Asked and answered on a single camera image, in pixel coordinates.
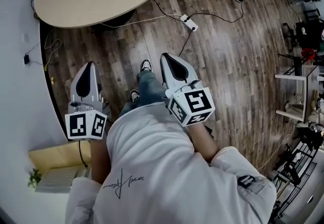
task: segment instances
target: cable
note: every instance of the cable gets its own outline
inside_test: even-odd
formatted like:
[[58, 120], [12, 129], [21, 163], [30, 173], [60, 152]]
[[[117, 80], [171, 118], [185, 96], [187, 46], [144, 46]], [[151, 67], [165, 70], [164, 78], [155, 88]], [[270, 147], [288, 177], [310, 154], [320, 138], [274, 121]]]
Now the cable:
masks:
[[195, 12], [195, 13], [191, 14], [191, 15], [187, 18], [187, 20], [189, 20], [189, 19], [190, 19], [192, 16], [194, 16], [194, 15], [211, 15], [211, 16], [214, 16], [214, 17], [216, 17], [216, 18], [219, 18], [219, 19], [221, 19], [221, 20], [223, 20], [223, 21], [226, 21], [226, 22], [228, 22], [228, 23], [235, 23], [236, 21], [242, 19], [243, 16], [244, 16], [244, 12], [243, 12], [243, 2], [241, 2], [241, 10], [242, 10], [242, 15], [241, 15], [239, 18], [235, 19], [234, 21], [229, 21], [229, 20], [227, 20], [227, 19], [223, 19], [222, 17], [220, 17], [220, 16], [218, 16], [218, 15], [215, 15], [215, 14], [212, 14], [212, 13], [205, 13], [205, 12]]
[[[49, 47], [46, 47], [46, 44], [47, 44], [47, 40], [48, 40], [48, 38], [49, 38], [49, 35], [52, 33], [52, 31], [53, 31], [54, 29], [55, 29], [55, 27], [53, 27], [53, 29], [52, 29], [52, 30], [47, 34], [47, 36], [46, 36], [46, 40], [45, 40], [45, 44], [44, 44], [44, 49], [46, 50], [46, 49], [48, 49], [48, 48], [53, 47], [53, 45], [54, 45], [54, 43], [55, 43], [56, 41], [59, 41], [59, 42], [60, 42], [60, 45], [59, 45], [56, 49], [54, 49], [54, 50], [51, 52], [51, 54], [50, 54], [50, 58], [48, 59], [48, 62], [47, 62], [45, 65], [42, 64], [42, 63], [36, 62], [36, 61], [30, 61], [30, 62], [37, 63], [37, 64], [41, 64], [43, 67], [46, 67], [46, 66], [50, 63], [50, 61], [51, 61], [51, 57], [52, 57], [52, 54], [53, 54], [56, 50], [58, 50], [58, 49], [63, 45], [62, 40], [60, 40], [60, 39], [55, 39]], [[30, 49], [30, 50], [29, 50], [25, 55], [29, 54], [29, 52], [32, 51], [35, 47], [37, 47], [39, 44], [40, 44], [40, 42], [39, 42], [36, 46], [34, 46], [32, 49]]]
[[181, 52], [180, 52], [180, 54], [178, 55], [178, 57], [181, 56], [181, 54], [182, 54], [182, 52], [183, 52], [183, 50], [184, 50], [184, 48], [185, 48], [185, 46], [186, 46], [186, 44], [187, 44], [187, 42], [188, 42], [190, 36], [191, 36], [191, 33], [192, 33], [193, 31], [194, 31], [194, 28], [193, 28], [193, 29], [191, 30], [191, 32], [189, 33], [189, 36], [188, 36], [186, 42], [184, 43], [183, 48], [181, 49]]
[[79, 140], [79, 152], [80, 152], [80, 158], [82, 163], [85, 165], [85, 167], [88, 167], [88, 165], [84, 162], [82, 154], [81, 154], [81, 140]]
[[154, 2], [156, 3], [156, 5], [157, 5], [158, 8], [160, 9], [160, 11], [161, 11], [165, 16], [167, 16], [167, 17], [169, 17], [169, 18], [172, 18], [172, 19], [174, 19], [174, 20], [176, 20], [176, 21], [179, 21], [179, 22], [182, 22], [182, 23], [183, 23], [182, 20], [179, 20], [179, 19], [173, 18], [173, 17], [171, 17], [171, 15], [166, 14], [166, 13], [161, 9], [160, 5], [157, 3], [156, 0], [152, 0], [152, 1], [154, 1]]
[[263, 166], [261, 166], [259, 169], [258, 169], [258, 171], [260, 171], [260, 169], [262, 169], [267, 163], [269, 163], [269, 161], [271, 160], [271, 158], [273, 157], [273, 155], [279, 150], [279, 148], [281, 147], [281, 145], [285, 142], [285, 140], [286, 140], [286, 137], [287, 136], [289, 136], [289, 135], [292, 135], [292, 134], [288, 134], [288, 135], [286, 135], [285, 136], [285, 138], [283, 139], [283, 141], [281, 142], [281, 144], [279, 145], [279, 147], [277, 148], [277, 150], [275, 151], [275, 152], [273, 152], [273, 154], [271, 155], [271, 157], [269, 158], [269, 160], [267, 161], [267, 162], [265, 162], [264, 164], [263, 164]]
[[140, 22], [145, 22], [145, 21], [150, 21], [150, 20], [154, 20], [154, 19], [159, 19], [159, 18], [163, 18], [163, 17], [170, 17], [170, 16], [179, 16], [179, 17], [182, 17], [181, 15], [178, 15], [178, 14], [170, 14], [170, 15], [163, 15], [163, 16], [160, 16], [160, 17], [156, 17], [156, 18], [152, 18], [152, 19], [145, 19], [145, 20], [140, 20], [140, 21], [136, 21], [136, 22], [132, 22], [132, 23], [128, 23], [128, 24], [125, 24], [125, 25], [121, 25], [121, 26], [109, 26], [109, 25], [106, 25], [104, 23], [100, 23], [101, 25], [104, 25], [104, 26], [107, 26], [107, 27], [111, 27], [111, 28], [119, 28], [119, 27], [125, 27], [125, 26], [128, 26], [128, 25], [132, 25], [132, 24], [135, 24], [135, 23], [140, 23]]
[[32, 8], [32, 12], [33, 12], [33, 15], [34, 15], [34, 19], [37, 19], [37, 20], [39, 20], [39, 18], [37, 18], [37, 17], [35, 17], [35, 8], [34, 8], [34, 6], [32, 5], [32, 1], [33, 0], [30, 0], [30, 6], [31, 6], [31, 8]]
[[30, 51], [32, 51], [35, 47], [37, 47], [40, 43], [38, 43], [36, 46], [34, 46], [32, 49], [30, 49], [25, 55], [28, 55]]

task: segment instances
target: wooden floor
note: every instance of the wooden floor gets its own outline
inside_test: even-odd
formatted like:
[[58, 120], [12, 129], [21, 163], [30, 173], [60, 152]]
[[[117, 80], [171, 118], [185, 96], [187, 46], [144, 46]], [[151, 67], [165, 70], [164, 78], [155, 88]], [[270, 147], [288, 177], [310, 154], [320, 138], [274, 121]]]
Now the wooden floor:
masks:
[[[240, 4], [233, 0], [156, 1], [167, 14], [208, 12], [231, 21], [241, 16]], [[191, 35], [181, 57], [194, 66], [212, 91], [216, 111], [207, 125], [213, 129], [215, 142], [220, 147], [235, 146], [258, 168], [292, 131], [275, 113], [289, 94], [274, 74], [287, 62], [277, 56], [288, 53], [282, 24], [293, 26], [298, 16], [286, 0], [245, 0], [242, 7], [244, 17], [232, 24], [212, 16], [192, 17], [199, 30]], [[136, 9], [130, 22], [161, 15], [156, 4], [148, 1]], [[137, 86], [140, 62], [150, 59], [161, 81], [160, 55], [178, 55], [188, 34], [188, 28], [170, 18], [101, 34], [92, 33], [89, 27], [56, 28], [49, 40], [60, 38], [63, 46], [53, 54], [48, 70], [54, 77], [52, 87], [61, 115], [67, 112], [73, 77], [92, 60], [97, 63], [103, 96], [116, 119], [129, 91]], [[269, 171], [277, 158], [276, 154], [262, 172]]]

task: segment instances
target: electrical outlet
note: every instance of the electrical outlet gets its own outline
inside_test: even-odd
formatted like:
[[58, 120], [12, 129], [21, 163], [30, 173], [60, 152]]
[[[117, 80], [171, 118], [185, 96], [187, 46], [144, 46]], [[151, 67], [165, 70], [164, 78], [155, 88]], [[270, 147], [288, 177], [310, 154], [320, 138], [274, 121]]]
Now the electrical outlet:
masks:
[[22, 35], [22, 42], [29, 43], [29, 37], [27, 33]]
[[198, 30], [198, 26], [197, 24], [195, 24], [192, 19], [188, 19], [188, 16], [187, 15], [183, 15], [181, 18], [180, 18], [183, 23], [188, 27], [190, 28], [190, 30], [192, 30], [193, 32], [197, 31]]

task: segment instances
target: red object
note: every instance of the red object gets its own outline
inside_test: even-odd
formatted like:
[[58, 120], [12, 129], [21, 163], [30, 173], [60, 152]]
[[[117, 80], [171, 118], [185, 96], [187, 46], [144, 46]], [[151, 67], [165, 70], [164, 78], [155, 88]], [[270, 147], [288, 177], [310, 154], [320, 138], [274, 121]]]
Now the red object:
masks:
[[315, 52], [310, 48], [304, 48], [302, 51], [302, 56], [303, 57], [308, 56], [306, 58], [306, 61], [313, 60], [315, 58]]

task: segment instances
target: wall socket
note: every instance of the wall socket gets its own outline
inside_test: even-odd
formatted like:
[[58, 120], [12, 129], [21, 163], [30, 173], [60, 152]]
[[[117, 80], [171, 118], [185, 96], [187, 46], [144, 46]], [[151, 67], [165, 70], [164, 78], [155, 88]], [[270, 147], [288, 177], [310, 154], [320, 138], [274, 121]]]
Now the wall socket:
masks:
[[29, 43], [29, 36], [27, 33], [22, 35], [22, 42]]

